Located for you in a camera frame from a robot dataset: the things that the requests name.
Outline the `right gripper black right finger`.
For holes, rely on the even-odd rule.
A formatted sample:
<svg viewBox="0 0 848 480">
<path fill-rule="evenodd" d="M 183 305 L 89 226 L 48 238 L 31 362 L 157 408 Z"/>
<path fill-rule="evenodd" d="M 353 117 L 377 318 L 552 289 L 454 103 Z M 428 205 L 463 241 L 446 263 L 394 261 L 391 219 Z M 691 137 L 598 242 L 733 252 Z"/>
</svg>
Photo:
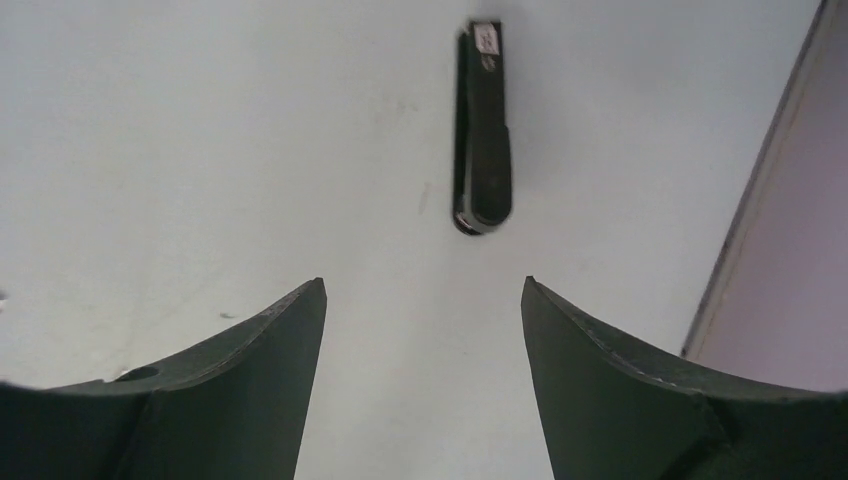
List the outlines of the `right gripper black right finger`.
<svg viewBox="0 0 848 480">
<path fill-rule="evenodd" d="M 847 396 L 746 379 L 663 351 L 533 278 L 521 298 L 557 479 L 843 479 Z"/>
</svg>

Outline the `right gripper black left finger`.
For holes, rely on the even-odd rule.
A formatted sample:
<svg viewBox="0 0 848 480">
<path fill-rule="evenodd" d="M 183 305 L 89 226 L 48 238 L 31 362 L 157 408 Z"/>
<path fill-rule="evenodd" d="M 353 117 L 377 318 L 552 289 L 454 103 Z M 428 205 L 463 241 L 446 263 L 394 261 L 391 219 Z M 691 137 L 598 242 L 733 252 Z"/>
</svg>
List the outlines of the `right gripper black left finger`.
<svg viewBox="0 0 848 480">
<path fill-rule="evenodd" d="M 1 387 L 5 479 L 291 479 L 327 308 L 321 279 L 118 379 Z"/>
</svg>

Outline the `black stapler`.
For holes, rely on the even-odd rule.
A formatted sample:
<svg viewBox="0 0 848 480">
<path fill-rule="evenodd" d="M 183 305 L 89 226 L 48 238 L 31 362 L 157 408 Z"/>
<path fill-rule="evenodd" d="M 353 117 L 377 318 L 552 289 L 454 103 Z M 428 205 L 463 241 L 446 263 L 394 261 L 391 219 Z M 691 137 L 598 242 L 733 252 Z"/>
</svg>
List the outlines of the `black stapler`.
<svg viewBox="0 0 848 480">
<path fill-rule="evenodd" d="M 453 222 L 466 235 L 488 234 L 512 204 L 502 23 L 470 19 L 457 38 Z"/>
</svg>

